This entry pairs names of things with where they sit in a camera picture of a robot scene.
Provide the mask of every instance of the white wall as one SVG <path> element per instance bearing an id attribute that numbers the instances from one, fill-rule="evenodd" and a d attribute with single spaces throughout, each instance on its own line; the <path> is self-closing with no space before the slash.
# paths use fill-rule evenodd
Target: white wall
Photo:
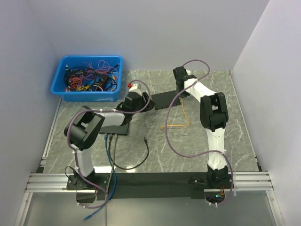
<path id="1" fill-rule="evenodd" d="M 41 160 L 58 58 L 25 0 L 0 0 L 0 225 L 13 225 Z"/>
<path id="2" fill-rule="evenodd" d="M 301 1 L 270 0 L 233 71 L 250 136 L 286 225 L 301 222 Z"/>
<path id="3" fill-rule="evenodd" d="M 127 69 L 173 69 L 201 58 L 214 70 L 228 70 L 268 0 L 28 2 L 59 57 L 119 54 Z"/>

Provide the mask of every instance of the gray floor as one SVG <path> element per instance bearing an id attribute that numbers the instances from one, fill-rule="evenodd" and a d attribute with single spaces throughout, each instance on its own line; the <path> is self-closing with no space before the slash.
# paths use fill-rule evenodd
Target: gray floor
<path id="1" fill-rule="evenodd" d="M 190 198 L 113 199 L 108 226 L 275 226 L 266 192 L 238 192 L 222 206 Z M 25 226 L 104 226 L 104 210 L 76 205 L 75 194 L 34 193 Z"/>
<path id="2" fill-rule="evenodd" d="M 193 71 L 197 77 L 203 71 Z M 130 71 L 123 72 L 122 90 L 120 99 L 127 93 L 126 84 L 132 79 L 141 79 L 147 82 L 152 94 L 175 90 L 175 80 L 172 71 Z M 258 171 L 254 151 L 247 133 L 245 122 L 238 104 L 229 71 L 215 71 L 202 83 L 216 92 L 223 92 L 227 99 L 229 122 L 225 132 L 226 155 L 235 171 Z M 72 151 L 66 143 L 63 129 L 78 109 L 87 105 L 94 109 L 111 109 L 118 102 L 102 103 L 71 103 L 62 101 L 57 124 L 54 129 L 44 173 L 63 173 L 67 165 L 74 166 Z M 199 120 L 199 102 L 193 97 L 185 99 L 185 109 L 191 120 L 191 125 L 185 128 L 169 130 L 171 143 L 176 150 L 185 154 L 196 154 L 208 150 L 208 140 L 205 130 Z M 207 171 L 207 156 L 187 159 L 182 158 L 169 148 L 164 131 L 160 126 L 164 124 L 167 109 L 139 113 L 130 123 L 128 136 L 119 137 L 116 163 L 123 167 L 134 166 L 145 156 L 146 147 L 143 137 L 147 137 L 150 156 L 148 160 L 136 169 L 136 172 L 191 172 Z M 169 123 L 186 124 L 181 106 L 172 109 Z M 92 161 L 96 172 L 110 171 L 110 165 L 104 148 L 103 135 L 99 135 L 92 150 Z"/>

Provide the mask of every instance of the blue plastic bin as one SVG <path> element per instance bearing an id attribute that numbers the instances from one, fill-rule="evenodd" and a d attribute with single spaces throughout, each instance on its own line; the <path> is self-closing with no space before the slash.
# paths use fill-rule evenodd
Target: blue plastic bin
<path id="1" fill-rule="evenodd" d="M 96 91 L 77 91 L 77 92 L 65 92 L 66 85 L 64 83 L 64 75 L 66 71 L 66 65 L 68 68 L 85 66 L 86 63 L 92 62 L 94 68 L 96 68 L 98 62 L 104 60 L 109 63 L 110 66 L 114 67 L 119 64 L 117 89 L 113 92 L 96 92 Z M 122 65 L 123 59 L 120 56 L 85 56 L 85 55 L 70 55 L 65 56 L 61 59 L 61 62 L 56 70 L 55 77 L 51 85 L 51 92 L 55 95 L 59 95 L 65 101 L 68 102 L 95 102 L 95 101 L 117 101 L 118 93 L 121 87 L 122 79 Z"/>

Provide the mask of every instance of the yellow cable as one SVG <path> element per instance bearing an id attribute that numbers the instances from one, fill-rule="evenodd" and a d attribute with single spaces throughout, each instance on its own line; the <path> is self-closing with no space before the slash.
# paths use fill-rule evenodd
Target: yellow cable
<path id="1" fill-rule="evenodd" d="M 187 119 L 188 123 L 187 124 L 183 124 L 183 125 L 167 125 L 167 126 L 169 126 L 169 127 L 183 127 L 183 126 L 189 126 L 190 125 L 190 120 L 189 120 L 189 118 L 188 118 L 188 116 L 187 116 L 187 114 L 185 112 L 185 108 L 184 108 L 184 99 L 182 99 L 182 104 L 181 105 L 182 105 L 183 113 L 184 113 L 185 118 Z"/>

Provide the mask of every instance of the marble table top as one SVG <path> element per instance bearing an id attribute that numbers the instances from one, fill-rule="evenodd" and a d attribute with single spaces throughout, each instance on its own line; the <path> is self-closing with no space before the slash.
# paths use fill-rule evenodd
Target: marble table top
<path id="1" fill-rule="evenodd" d="M 200 77 L 204 71 L 192 71 Z M 47 154 L 44 173 L 63 173 L 66 166 L 74 167 L 74 157 L 67 146 L 63 129 L 83 105 L 93 109 L 112 109 L 124 99 L 128 88 L 126 84 L 140 79 L 148 84 L 152 94 L 175 90 L 172 71 L 128 71 L 123 72 L 122 88 L 117 102 L 65 102 L 62 101 L 53 138 Z M 257 161 L 248 135 L 237 95 L 233 87 L 229 71 L 213 71 L 202 80 L 202 83 L 213 91 L 223 92 L 226 96 L 229 121 L 225 131 L 226 156 L 235 171 L 258 171 Z M 184 106 L 191 123 L 187 127 L 170 128 L 169 139 L 181 153 L 196 154 L 208 150 L 208 139 L 199 119 L 199 102 L 194 97 L 187 97 Z M 207 171 L 208 155 L 197 158 L 182 158 L 168 146 L 164 130 L 167 109 L 155 109 L 135 114 L 129 126 L 128 136 L 119 136 L 116 149 L 116 163 L 122 167 L 138 164 L 146 155 L 143 137 L 147 137 L 150 155 L 140 167 L 130 172 L 198 172 Z M 169 124 L 186 124 L 182 107 L 171 110 Z M 99 135 L 92 146 L 92 162 L 96 172 L 109 172 L 111 169 L 105 148 L 104 135 Z"/>

